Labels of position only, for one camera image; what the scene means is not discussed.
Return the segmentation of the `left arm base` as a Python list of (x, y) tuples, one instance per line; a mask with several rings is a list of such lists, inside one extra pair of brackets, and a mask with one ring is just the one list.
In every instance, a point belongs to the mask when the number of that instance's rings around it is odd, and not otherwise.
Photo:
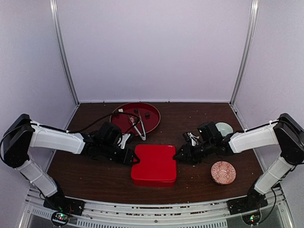
[(67, 225), (73, 216), (82, 215), (85, 202), (79, 199), (52, 196), (44, 198), (43, 206), (54, 210), (50, 220), (55, 227), (61, 228)]

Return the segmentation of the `red box lid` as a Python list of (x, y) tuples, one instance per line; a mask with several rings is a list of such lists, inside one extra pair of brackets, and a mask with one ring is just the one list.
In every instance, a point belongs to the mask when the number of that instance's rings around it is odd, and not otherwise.
[(135, 147), (135, 154), (141, 162), (132, 166), (132, 180), (168, 181), (177, 178), (177, 163), (173, 159), (175, 146), (140, 144)]

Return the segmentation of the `round red tray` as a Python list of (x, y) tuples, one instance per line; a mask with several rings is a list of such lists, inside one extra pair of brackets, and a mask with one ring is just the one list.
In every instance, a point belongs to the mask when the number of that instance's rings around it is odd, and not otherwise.
[[(130, 113), (134, 114), (136, 116), (141, 116), (146, 133), (149, 133), (153, 131), (160, 123), (161, 121), (161, 115), (159, 110), (153, 106), (152, 104), (148, 103), (142, 103), (142, 102), (137, 102), (137, 103), (126, 103), (114, 110), (115, 112), (118, 112), (119, 109), (123, 109), (124, 113)], [(133, 110), (138, 109), (139, 112), (136, 114)], [(150, 118), (147, 119), (145, 118), (145, 113), (150, 113)], [(131, 127), (129, 118), (129, 115), (126, 114), (117, 114), (117, 115), (112, 115), (110, 117), (110, 122), (113, 124), (117, 125), (121, 130), (122, 133), (134, 133), (135, 136), (138, 136), (136, 131)]]

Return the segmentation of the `metal serving tongs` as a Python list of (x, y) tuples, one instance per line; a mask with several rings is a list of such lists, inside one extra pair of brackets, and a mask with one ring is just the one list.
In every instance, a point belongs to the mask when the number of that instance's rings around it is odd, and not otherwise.
[(142, 121), (141, 116), (128, 116), (129, 121), (133, 129), (136, 131), (136, 133), (139, 135), (139, 137), (145, 141), (146, 140), (146, 130)]

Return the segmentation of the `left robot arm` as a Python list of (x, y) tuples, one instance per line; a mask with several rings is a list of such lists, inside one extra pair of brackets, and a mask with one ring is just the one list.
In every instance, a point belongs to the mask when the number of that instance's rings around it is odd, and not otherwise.
[(91, 133), (69, 131), (40, 124), (28, 114), (21, 114), (1, 140), (3, 162), (19, 171), (49, 200), (58, 211), (68, 207), (60, 185), (51, 178), (32, 156), (32, 152), (55, 150), (74, 155), (98, 158), (132, 166), (140, 162), (134, 150), (128, 148), (133, 133), (122, 133), (113, 123), (105, 122)]

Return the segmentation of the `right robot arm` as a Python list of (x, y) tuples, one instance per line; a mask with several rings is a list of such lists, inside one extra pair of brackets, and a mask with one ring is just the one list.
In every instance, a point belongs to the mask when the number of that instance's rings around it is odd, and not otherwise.
[(304, 163), (304, 130), (288, 113), (266, 124), (234, 131), (224, 122), (205, 122), (197, 127), (199, 136), (185, 132), (185, 144), (173, 156), (183, 163), (197, 164), (210, 154), (234, 155), (248, 150), (276, 153), (267, 170), (254, 182), (243, 204), (254, 209), (262, 198), (298, 165)]

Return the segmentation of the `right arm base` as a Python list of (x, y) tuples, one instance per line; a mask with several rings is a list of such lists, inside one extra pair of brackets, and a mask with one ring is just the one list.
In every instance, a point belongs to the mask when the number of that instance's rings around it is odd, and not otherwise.
[(254, 199), (249, 196), (230, 199), (227, 201), (230, 215), (240, 214), (243, 222), (249, 226), (256, 226), (262, 219), (261, 208), (268, 206), (266, 199)]

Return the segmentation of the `red chocolate box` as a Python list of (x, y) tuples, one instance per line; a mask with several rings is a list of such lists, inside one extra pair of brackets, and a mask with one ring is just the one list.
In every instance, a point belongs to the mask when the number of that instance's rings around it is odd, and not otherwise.
[(140, 179), (133, 179), (133, 184), (136, 186), (141, 187), (173, 187), (175, 185), (176, 179), (172, 180), (140, 180)]

